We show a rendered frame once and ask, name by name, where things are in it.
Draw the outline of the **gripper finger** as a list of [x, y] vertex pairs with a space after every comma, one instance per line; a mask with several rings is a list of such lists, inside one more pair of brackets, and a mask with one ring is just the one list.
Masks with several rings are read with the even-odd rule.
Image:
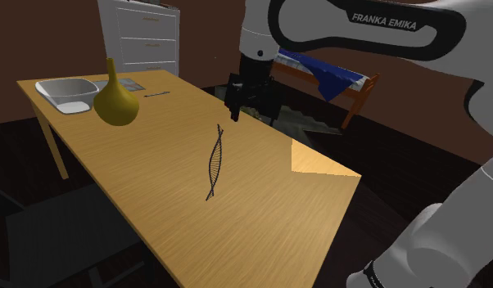
[[281, 101], [277, 98], [272, 99], [268, 105], [268, 112], [270, 117], [269, 126], [272, 127], [274, 121], [278, 118], [281, 110]]
[[238, 74], [230, 74], [228, 78], [224, 104], [230, 111], [230, 118], [237, 122], [242, 106], [243, 81]]

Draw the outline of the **wooden table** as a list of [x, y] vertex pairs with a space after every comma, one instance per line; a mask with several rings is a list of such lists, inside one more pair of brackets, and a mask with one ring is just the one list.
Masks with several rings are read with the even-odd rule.
[[[63, 115], [19, 86], [183, 288], [312, 288], [358, 173], [164, 70], [133, 72], [137, 118]], [[169, 94], [144, 97], [169, 91]], [[208, 163], [222, 135], [210, 191]]]

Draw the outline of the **white chest of drawers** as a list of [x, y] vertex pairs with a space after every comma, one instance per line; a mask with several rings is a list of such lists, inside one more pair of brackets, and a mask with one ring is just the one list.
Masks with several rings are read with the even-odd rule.
[[116, 71], [179, 74], [180, 10], [158, 0], [97, 0], [106, 56]]

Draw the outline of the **black twisted helix figure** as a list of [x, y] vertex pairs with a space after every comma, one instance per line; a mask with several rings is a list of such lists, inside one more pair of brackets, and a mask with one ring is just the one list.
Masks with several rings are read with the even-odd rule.
[[209, 200], [215, 194], [215, 185], [217, 183], [219, 172], [222, 164], [222, 135], [224, 130], [217, 125], [217, 139], [214, 144], [213, 150], [210, 154], [210, 159], [208, 163], [208, 174], [210, 180], [210, 191], [206, 197]]

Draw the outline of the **wooden bed with blue blanket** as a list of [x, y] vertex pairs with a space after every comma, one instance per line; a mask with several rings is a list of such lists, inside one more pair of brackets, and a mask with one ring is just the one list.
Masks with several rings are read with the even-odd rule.
[[381, 76], [375, 74], [369, 77], [282, 48], [274, 58], [273, 69], [316, 84], [326, 102], [340, 95], [353, 99], [354, 102], [341, 124], [341, 129], [346, 129], [351, 119], [359, 114]]

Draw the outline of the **yellow long-necked vase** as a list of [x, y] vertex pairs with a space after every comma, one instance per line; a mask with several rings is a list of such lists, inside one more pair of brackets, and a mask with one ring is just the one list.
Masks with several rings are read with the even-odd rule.
[[108, 81], [105, 87], [94, 97], [93, 108], [98, 116], [113, 126], [125, 126], [132, 123], [138, 115], [138, 99], [118, 80], [115, 62], [106, 59]]

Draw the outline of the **white bowl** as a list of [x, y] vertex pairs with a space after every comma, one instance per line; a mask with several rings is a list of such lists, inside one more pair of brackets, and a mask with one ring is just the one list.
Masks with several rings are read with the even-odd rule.
[[93, 98], [100, 88], [82, 78], [48, 79], [34, 85], [36, 91], [64, 115], [79, 114], [92, 109]]

